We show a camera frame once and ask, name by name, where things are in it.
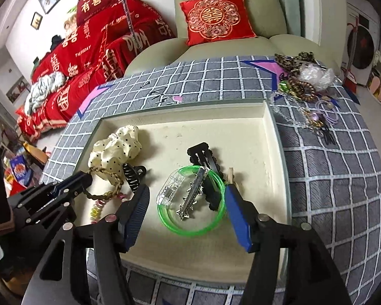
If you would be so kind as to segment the pile of spare jewelry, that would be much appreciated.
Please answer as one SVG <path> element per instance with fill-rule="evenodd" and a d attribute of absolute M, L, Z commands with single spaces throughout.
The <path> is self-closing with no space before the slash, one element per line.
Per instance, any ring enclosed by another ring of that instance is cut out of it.
<path fill-rule="evenodd" d="M 321 111 L 321 106 L 336 113 L 337 104 L 327 96 L 327 88 L 337 79 L 333 69 L 317 63 L 313 52 L 300 52 L 297 56 L 275 54 L 274 60 L 281 68 L 278 83 L 269 96 L 273 111 L 293 125 L 308 129 L 325 144 L 335 145 L 337 141 L 330 130 L 338 123 L 337 116 L 330 116 Z M 276 104 L 282 98 L 295 103 L 295 110 L 290 116 L 285 115 Z"/>

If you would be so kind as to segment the small framed wall picture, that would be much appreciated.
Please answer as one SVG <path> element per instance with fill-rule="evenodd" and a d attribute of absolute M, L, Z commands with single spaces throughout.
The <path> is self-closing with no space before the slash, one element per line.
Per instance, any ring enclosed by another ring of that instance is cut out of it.
<path fill-rule="evenodd" d="M 40 24 L 42 22 L 42 15 L 38 12 L 34 12 L 32 21 L 31 21 L 31 27 L 35 30 L 38 30 L 40 28 Z"/>

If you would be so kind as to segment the small black claw clip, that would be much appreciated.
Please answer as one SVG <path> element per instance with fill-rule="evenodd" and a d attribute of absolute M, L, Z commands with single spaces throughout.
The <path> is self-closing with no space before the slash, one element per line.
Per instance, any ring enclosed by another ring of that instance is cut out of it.
<path fill-rule="evenodd" d="M 146 167 L 142 165 L 132 166 L 128 163 L 124 163 L 122 165 L 122 170 L 130 189 L 135 193 L 139 188 L 142 179 L 146 176 Z"/>

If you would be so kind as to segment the cream polka dot scrunchie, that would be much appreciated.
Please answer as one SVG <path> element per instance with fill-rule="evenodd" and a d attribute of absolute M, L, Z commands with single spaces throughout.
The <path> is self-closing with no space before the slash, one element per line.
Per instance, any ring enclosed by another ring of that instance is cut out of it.
<path fill-rule="evenodd" d="M 89 168 L 103 168 L 123 179 L 123 164 L 133 160 L 142 150 L 139 129 L 135 125 L 120 127 L 106 139 L 97 141 L 89 155 Z"/>

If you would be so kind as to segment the pink star paper marker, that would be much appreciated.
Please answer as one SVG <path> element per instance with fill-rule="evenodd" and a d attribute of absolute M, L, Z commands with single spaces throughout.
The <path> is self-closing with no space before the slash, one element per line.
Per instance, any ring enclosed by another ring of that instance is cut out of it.
<path fill-rule="evenodd" d="M 77 110 L 77 114 L 80 119 L 83 119 L 85 112 L 89 108 L 90 104 L 92 101 L 97 98 L 99 95 L 107 91 L 110 87 L 112 87 L 113 84 L 103 84 L 103 85 L 98 85 L 96 86 L 90 93 L 89 95 L 82 101 L 81 106 L 79 106 Z"/>

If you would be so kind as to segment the grey checked tablecloth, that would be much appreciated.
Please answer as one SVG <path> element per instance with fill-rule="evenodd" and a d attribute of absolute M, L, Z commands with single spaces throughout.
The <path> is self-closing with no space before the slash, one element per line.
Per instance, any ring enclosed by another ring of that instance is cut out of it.
<path fill-rule="evenodd" d="M 128 75 L 74 115 L 54 147 L 41 180 L 69 177 L 99 119 L 174 103 L 268 98 L 271 74 L 248 56 L 176 62 Z M 292 199 L 292 220 L 309 222 L 331 252 L 354 304 L 365 304 L 381 283 L 381 158 L 352 99 L 333 88 L 337 143 L 326 145 L 308 129 L 276 114 Z M 290 116 L 295 103 L 277 99 Z"/>

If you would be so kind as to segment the beige wooden hair clip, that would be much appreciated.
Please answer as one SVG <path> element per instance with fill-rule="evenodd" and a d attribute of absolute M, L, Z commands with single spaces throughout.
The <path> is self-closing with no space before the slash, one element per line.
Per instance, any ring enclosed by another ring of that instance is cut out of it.
<path fill-rule="evenodd" d="M 228 169 L 227 181 L 229 185 L 237 185 L 237 183 L 235 182 L 235 172 L 232 167 Z"/>

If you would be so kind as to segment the blue snack box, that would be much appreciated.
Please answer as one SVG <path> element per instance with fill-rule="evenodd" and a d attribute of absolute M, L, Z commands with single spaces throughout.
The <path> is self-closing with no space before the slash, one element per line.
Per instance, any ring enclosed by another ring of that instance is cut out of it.
<path fill-rule="evenodd" d="M 28 166 L 27 161 L 25 160 L 24 156 L 16 156 L 10 160 L 10 167 L 11 167 L 11 172 L 16 179 L 16 181 L 24 186 L 28 187 L 32 176 L 33 172 L 31 168 Z"/>

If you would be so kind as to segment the white washing machine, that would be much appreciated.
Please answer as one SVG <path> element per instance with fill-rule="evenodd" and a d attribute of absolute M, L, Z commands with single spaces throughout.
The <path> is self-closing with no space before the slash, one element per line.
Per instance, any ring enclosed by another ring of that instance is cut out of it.
<path fill-rule="evenodd" d="M 346 39 L 341 67 L 347 68 L 358 85 L 365 86 L 372 70 L 379 39 L 378 19 L 347 3 Z"/>

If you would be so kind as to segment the red printed bedspread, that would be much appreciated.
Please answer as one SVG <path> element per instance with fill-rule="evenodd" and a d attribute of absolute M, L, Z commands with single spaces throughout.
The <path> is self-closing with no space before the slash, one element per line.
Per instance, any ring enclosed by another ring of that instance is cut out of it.
<path fill-rule="evenodd" d="M 113 4 L 94 14 L 40 61 L 32 82 L 53 72 L 61 72 L 66 82 L 36 111 L 17 112 L 18 126 L 30 141 L 65 127 L 97 86 L 122 78 L 142 50 L 174 38 L 156 9 L 142 0 L 126 2 L 126 7 Z"/>

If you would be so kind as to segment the red embroidered cushion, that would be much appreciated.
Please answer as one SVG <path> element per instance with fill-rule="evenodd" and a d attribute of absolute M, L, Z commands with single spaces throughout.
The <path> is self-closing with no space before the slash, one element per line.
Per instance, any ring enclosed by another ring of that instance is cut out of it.
<path fill-rule="evenodd" d="M 187 46 L 234 39 L 251 39 L 244 0 L 188 0 L 180 3 L 185 16 Z"/>

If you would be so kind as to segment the grey white knotted cloth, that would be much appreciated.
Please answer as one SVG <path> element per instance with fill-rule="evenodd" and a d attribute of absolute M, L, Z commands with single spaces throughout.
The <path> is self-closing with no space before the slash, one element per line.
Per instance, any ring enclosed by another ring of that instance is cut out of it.
<path fill-rule="evenodd" d="M 27 116 L 36 112 L 46 101 L 50 94 L 57 92 L 66 82 L 63 73 L 56 71 L 40 77 L 36 83 L 31 86 L 24 103 L 24 113 Z"/>

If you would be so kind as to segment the black long hair clip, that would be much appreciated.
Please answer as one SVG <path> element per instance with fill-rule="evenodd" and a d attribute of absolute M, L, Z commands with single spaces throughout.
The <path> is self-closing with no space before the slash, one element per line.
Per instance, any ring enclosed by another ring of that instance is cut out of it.
<path fill-rule="evenodd" d="M 207 172 L 214 172 L 218 175 L 221 181 L 224 181 L 224 175 L 221 171 L 213 151 L 209 148 L 208 143 L 200 143 L 187 149 L 187 154 L 190 157 L 192 165 L 205 167 Z M 221 192 L 215 179 L 207 176 L 202 185 L 202 192 L 205 195 L 206 201 L 209 204 L 211 211 L 217 211 L 221 202 Z"/>

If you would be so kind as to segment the green translucent bangle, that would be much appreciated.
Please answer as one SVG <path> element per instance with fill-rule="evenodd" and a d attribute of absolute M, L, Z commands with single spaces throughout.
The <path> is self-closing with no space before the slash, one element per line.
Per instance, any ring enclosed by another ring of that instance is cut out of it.
<path fill-rule="evenodd" d="M 192 165 L 177 169 L 156 198 L 160 222 L 180 236 L 204 235 L 225 216 L 224 190 L 224 181 L 208 167 Z"/>

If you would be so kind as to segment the silver metal hair clip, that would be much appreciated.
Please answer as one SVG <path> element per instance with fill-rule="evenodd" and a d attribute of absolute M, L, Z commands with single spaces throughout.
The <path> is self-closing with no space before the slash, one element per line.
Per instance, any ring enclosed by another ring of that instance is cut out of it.
<path fill-rule="evenodd" d="M 189 212 L 193 210 L 193 206 L 197 203 L 196 197 L 202 194 L 201 186 L 206 178 L 207 170 L 205 167 L 199 167 L 193 180 L 190 182 L 186 195 L 183 197 L 183 203 L 179 206 L 176 214 L 180 220 L 190 218 Z"/>

